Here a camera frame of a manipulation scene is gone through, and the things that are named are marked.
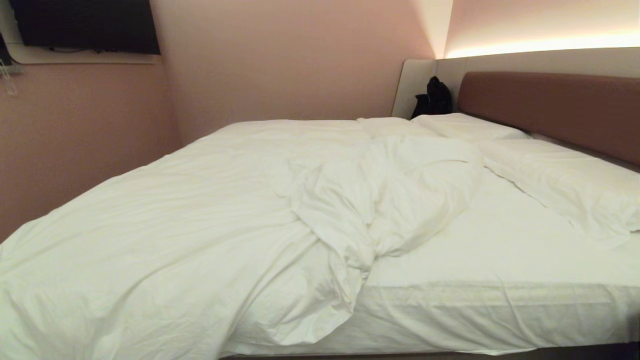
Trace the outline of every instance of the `pink wall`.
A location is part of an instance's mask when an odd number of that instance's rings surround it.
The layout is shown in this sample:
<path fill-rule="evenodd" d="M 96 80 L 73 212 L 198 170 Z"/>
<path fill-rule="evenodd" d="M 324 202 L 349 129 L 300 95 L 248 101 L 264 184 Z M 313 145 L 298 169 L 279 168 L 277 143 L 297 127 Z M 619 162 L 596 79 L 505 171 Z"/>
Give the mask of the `pink wall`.
<path fill-rule="evenodd" d="M 0 242 L 179 148 L 162 65 L 32 65 L 0 84 Z"/>
<path fill-rule="evenodd" d="M 463 56 L 514 52 L 512 44 L 517 51 L 619 46 L 626 40 L 616 36 L 640 31 L 639 6 L 638 0 L 454 0 L 446 57 L 475 48 L 486 51 Z"/>
<path fill-rule="evenodd" d="M 433 58 L 412 0 L 153 0 L 185 143 L 229 123 L 389 116 Z"/>

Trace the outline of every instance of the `bed frame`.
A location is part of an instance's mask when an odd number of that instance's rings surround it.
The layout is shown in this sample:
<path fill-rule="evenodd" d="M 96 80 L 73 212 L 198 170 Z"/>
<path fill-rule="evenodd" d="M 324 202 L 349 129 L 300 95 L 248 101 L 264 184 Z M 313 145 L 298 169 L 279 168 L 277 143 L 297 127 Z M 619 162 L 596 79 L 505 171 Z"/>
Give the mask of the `bed frame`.
<path fill-rule="evenodd" d="M 640 166 L 639 78 L 532 72 L 468 72 L 460 86 L 458 108 L 469 115 L 603 154 L 607 159 Z M 640 360 L 639 346 L 639 343 L 629 343 L 544 348 L 499 357 L 439 353 L 291 356 L 284 359 Z"/>

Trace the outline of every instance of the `bed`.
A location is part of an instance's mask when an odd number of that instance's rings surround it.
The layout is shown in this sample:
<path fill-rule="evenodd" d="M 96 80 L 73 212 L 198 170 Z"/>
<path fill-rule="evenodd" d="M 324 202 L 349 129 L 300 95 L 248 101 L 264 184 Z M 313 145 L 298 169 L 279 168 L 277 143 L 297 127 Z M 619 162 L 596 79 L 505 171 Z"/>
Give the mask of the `bed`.
<path fill-rule="evenodd" d="M 529 144 L 516 128 L 547 136 L 634 181 L 638 98 L 638 79 L 468 73 L 459 108 L 509 126 L 515 135 L 498 142 Z M 478 166 L 494 146 L 473 139 L 482 129 L 452 140 L 441 123 L 240 123 L 109 180 L 0 247 L 0 354 L 502 355 L 638 341 L 640 233 L 592 246 L 566 216 Z M 398 167 L 426 170 L 389 177 Z M 394 193 L 408 178 L 423 186 Z M 381 189 L 404 201 L 385 213 L 404 227 L 376 223 Z M 407 200 L 427 191 L 443 202 Z M 367 231 L 384 236 L 370 246 Z"/>

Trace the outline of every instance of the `backpack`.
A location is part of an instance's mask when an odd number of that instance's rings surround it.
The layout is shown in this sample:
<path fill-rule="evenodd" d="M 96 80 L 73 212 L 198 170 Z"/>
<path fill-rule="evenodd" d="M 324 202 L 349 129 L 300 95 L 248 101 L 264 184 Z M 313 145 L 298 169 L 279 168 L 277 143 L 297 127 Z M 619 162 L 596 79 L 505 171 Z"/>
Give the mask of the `backpack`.
<path fill-rule="evenodd" d="M 413 111 L 412 118 L 419 115 L 443 115 L 450 114 L 453 110 L 451 93 L 447 85 L 433 76 L 427 85 L 427 94 L 415 96 L 418 104 Z"/>

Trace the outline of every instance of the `white bed sheet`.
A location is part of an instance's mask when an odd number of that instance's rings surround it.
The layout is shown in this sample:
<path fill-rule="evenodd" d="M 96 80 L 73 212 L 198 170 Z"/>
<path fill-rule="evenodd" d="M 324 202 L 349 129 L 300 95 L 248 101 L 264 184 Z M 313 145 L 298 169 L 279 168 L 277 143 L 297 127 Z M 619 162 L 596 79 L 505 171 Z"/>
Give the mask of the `white bed sheet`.
<path fill-rule="evenodd" d="M 422 247 L 375 264 L 346 323 L 313 345 L 232 342 L 229 354 L 469 352 L 640 339 L 640 234 L 590 247 L 485 169 L 471 207 Z"/>

